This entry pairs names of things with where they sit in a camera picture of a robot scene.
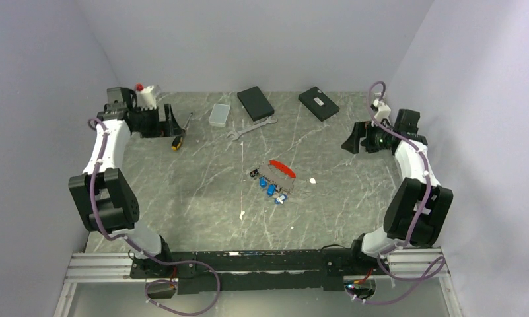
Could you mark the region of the blue key tag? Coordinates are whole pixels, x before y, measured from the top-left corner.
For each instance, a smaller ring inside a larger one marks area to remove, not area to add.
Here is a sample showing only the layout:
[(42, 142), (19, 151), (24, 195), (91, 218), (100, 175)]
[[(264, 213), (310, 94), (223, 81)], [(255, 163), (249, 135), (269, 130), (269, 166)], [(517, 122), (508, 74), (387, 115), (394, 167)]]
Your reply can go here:
[(287, 195), (281, 194), (278, 197), (275, 198), (275, 204), (284, 204), (284, 202), (287, 200)]
[(269, 187), (267, 188), (266, 194), (269, 197), (275, 197), (277, 195), (276, 185), (275, 184), (269, 185)]
[(259, 178), (259, 185), (261, 188), (266, 188), (267, 187), (267, 180), (266, 178), (264, 177), (260, 177)]

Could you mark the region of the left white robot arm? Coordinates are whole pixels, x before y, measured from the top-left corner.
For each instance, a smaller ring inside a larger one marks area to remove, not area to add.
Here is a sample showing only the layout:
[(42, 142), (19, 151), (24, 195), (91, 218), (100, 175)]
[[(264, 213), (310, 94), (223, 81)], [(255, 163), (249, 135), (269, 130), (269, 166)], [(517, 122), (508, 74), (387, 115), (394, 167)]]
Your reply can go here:
[(174, 259), (163, 237), (139, 220), (139, 202), (121, 170), (125, 147), (134, 133), (147, 139), (169, 137), (174, 151), (182, 146), (186, 128), (176, 121), (170, 104), (164, 104), (160, 117), (160, 94), (157, 85), (109, 88), (107, 103), (88, 120), (96, 133), (91, 157), (68, 185), (89, 232), (109, 241), (125, 241), (138, 260), (149, 259), (147, 267), (154, 275), (166, 277)]

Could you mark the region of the grey key holder red handle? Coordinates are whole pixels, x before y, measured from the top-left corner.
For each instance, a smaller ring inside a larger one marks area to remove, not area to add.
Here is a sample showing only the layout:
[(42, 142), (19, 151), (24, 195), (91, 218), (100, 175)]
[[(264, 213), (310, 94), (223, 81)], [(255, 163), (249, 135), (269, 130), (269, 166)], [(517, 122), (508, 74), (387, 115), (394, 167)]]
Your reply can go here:
[(277, 192), (281, 194), (289, 194), (294, 189), (295, 172), (278, 160), (262, 162), (253, 170), (258, 171), (258, 175), (255, 178), (266, 178), (267, 184), (275, 184)]

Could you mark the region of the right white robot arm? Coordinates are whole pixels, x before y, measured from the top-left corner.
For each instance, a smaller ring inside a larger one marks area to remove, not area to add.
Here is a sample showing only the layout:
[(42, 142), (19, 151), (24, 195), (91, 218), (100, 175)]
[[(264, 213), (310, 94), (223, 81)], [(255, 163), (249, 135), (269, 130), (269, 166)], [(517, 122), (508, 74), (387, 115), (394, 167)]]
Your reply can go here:
[(371, 120), (356, 122), (342, 149), (357, 154), (390, 151), (401, 183), (380, 228), (360, 237), (361, 248), (348, 256), (356, 274), (373, 266), (374, 258), (399, 247), (430, 248), (437, 241), (454, 198), (437, 180), (427, 155), (427, 139), (418, 133), (420, 113), (402, 109), (395, 124), (387, 106), (370, 106)]

